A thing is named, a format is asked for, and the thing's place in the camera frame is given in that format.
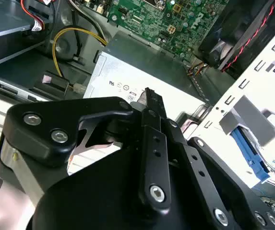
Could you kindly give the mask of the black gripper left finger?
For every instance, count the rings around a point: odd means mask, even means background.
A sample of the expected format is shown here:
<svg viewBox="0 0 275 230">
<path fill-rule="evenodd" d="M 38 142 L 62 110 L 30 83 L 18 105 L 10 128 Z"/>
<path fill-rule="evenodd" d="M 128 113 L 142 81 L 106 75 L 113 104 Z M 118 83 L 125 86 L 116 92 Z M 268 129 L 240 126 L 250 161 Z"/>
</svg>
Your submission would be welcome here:
<svg viewBox="0 0 275 230">
<path fill-rule="evenodd" d="M 18 104 L 6 115 L 0 161 L 34 204 L 52 196 L 90 207 L 124 200 L 171 206 L 167 137 L 146 88 L 136 109 L 119 97 Z M 71 156 L 112 142 L 122 149 L 69 175 Z"/>
</svg>

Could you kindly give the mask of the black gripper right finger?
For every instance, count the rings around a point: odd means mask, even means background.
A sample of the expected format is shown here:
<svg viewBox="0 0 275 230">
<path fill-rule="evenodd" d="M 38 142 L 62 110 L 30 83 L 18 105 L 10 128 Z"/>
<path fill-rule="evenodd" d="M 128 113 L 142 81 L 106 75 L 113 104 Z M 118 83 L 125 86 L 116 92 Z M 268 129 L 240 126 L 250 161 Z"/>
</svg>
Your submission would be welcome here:
<svg viewBox="0 0 275 230">
<path fill-rule="evenodd" d="M 166 116 L 163 99 L 154 94 L 154 110 L 168 142 L 189 175 L 205 218 L 206 230 L 275 230 L 275 213 L 201 139 L 186 141 Z"/>
</svg>

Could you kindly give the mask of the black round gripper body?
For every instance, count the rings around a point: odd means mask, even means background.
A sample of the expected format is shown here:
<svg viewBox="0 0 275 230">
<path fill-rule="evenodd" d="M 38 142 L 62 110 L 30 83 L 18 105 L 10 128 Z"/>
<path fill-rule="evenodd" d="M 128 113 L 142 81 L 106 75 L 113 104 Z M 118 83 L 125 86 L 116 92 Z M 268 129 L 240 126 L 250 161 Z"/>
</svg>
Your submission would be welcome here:
<svg viewBox="0 0 275 230">
<path fill-rule="evenodd" d="M 57 182 L 35 230 L 275 230 L 275 213 L 199 138 L 170 120 Z"/>
</svg>

